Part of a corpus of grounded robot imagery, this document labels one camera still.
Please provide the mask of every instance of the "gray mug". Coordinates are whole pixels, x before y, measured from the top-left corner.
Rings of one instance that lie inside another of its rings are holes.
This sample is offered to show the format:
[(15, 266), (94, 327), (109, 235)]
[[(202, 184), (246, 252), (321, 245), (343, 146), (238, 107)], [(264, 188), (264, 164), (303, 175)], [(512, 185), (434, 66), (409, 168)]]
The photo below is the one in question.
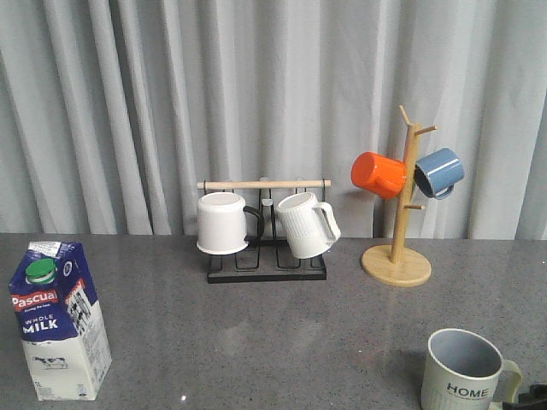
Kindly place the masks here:
[(451, 149), (442, 148), (416, 162), (414, 181), (430, 198), (446, 198), (462, 179), (462, 162)]

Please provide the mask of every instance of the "milk carton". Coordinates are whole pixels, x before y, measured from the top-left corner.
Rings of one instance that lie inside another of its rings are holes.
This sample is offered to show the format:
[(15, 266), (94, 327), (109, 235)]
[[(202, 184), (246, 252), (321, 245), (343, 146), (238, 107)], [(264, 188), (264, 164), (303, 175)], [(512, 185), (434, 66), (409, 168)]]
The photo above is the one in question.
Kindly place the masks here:
[(94, 400), (111, 358), (82, 244), (29, 243), (9, 291), (38, 399)]

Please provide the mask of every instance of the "wooden mug tree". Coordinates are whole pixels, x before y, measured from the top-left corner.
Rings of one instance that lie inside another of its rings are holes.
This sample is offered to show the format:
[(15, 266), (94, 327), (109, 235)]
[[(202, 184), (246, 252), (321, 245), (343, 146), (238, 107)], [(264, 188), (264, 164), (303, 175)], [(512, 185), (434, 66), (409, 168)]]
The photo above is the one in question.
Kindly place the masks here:
[(407, 137), (404, 145), (404, 165), (407, 178), (399, 192), (397, 215), (393, 229), (391, 245), (380, 245), (369, 248), (362, 254), (364, 269), (381, 282), (395, 286), (416, 286), (425, 283), (431, 276), (431, 264), (424, 255), (404, 247), (404, 238), (409, 223), (411, 209), (425, 209), (423, 205), (410, 203), (414, 185), (416, 157), (420, 148), (421, 134), (434, 131), (437, 126), (422, 128), (421, 124), (412, 123), (402, 105), (399, 106), (407, 126)]

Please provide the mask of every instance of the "gray curtain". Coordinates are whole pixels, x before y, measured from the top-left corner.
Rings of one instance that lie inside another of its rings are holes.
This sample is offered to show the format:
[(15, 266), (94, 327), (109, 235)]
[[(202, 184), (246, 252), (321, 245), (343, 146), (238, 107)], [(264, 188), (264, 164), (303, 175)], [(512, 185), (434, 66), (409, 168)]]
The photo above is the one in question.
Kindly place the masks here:
[(547, 2), (0, 0), (0, 231), (195, 234), (197, 181), (331, 179), (346, 237), (396, 200), (350, 181), (420, 155), (408, 237), (547, 238)]

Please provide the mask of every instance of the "mug rack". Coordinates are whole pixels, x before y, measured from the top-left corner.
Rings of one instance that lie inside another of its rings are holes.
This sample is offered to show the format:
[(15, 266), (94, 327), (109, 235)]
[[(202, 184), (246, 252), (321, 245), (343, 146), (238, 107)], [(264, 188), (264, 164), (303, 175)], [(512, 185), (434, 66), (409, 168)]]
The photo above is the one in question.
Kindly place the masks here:
[(292, 256), (289, 244), (277, 232), (275, 200), (272, 190), (286, 189), (304, 192), (308, 189), (321, 190), (321, 201), (325, 201), (326, 188), (332, 184), (329, 179), (295, 181), (259, 181), (197, 183), (197, 188), (207, 195), (211, 190), (231, 191), (258, 190), (258, 210), (269, 217), (271, 237), (262, 237), (256, 244), (249, 245), (232, 255), (210, 255), (207, 281), (210, 284), (237, 282), (272, 282), (286, 280), (326, 280), (326, 265), (323, 255), (309, 259)]

